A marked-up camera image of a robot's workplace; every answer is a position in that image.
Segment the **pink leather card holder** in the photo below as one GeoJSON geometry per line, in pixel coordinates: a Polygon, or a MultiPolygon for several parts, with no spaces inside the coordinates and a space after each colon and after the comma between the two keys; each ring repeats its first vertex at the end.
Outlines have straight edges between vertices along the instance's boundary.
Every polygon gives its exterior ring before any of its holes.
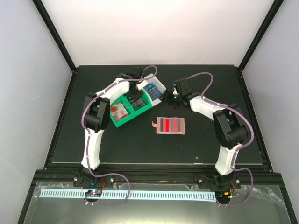
{"type": "Polygon", "coordinates": [[[161,117],[157,117],[155,123],[154,123],[153,121],[151,122],[152,126],[156,129],[156,134],[185,135],[185,119],[184,119],[184,118],[181,118],[181,119],[182,119],[182,132],[181,132],[181,133],[174,133],[174,132],[172,132],[172,130],[171,130],[171,119],[172,119],[173,117],[170,117],[170,132],[169,132],[169,133],[161,133],[161,132],[159,131],[159,127],[160,127],[160,118],[161,118],[161,117]]]}

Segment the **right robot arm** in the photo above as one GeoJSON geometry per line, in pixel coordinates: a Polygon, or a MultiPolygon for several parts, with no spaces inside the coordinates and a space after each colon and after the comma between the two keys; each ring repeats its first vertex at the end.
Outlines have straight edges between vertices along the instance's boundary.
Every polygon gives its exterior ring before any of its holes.
{"type": "Polygon", "coordinates": [[[173,90],[165,90],[160,99],[171,106],[189,108],[214,122],[220,150],[212,181],[217,188],[225,187],[232,179],[239,151],[254,139],[253,128],[240,107],[215,102],[206,98],[204,93],[193,93],[186,78],[174,81],[173,90]]]}

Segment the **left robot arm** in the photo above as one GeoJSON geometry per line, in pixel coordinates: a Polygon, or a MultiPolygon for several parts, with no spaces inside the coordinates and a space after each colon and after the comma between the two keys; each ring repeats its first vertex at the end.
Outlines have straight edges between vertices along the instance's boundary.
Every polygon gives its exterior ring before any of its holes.
{"type": "Polygon", "coordinates": [[[125,93],[140,92],[137,85],[146,80],[143,70],[135,67],[131,73],[119,74],[106,88],[86,96],[81,117],[85,146],[79,172],[89,186],[96,186],[104,177],[95,169],[100,165],[101,139],[110,121],[111,104],[125,93]]]}

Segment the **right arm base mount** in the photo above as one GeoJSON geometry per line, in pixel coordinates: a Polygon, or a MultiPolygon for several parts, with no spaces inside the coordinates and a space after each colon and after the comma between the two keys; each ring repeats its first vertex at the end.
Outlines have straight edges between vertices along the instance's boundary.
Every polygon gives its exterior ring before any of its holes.
{"type": "Polygon", "coordinates": [[[219,190],[241,188],[240,184],[237,183],[238,177],[234,172],[228,175],[220,175],[217,171],[208,173],[198,173],[197,177],[199,188],[219,190]]]}

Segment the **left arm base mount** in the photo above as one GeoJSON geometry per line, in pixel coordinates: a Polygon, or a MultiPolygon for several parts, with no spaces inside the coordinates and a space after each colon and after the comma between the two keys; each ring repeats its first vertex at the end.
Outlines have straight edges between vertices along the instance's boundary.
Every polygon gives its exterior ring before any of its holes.
{"type": "Polygon", "coordinates": [[[112,187],[115,175],[104,177],[94,177],[90,174],[77,173],[73,180],[74,187],[82,187],[84,189],[103,189],[112,187]]]}

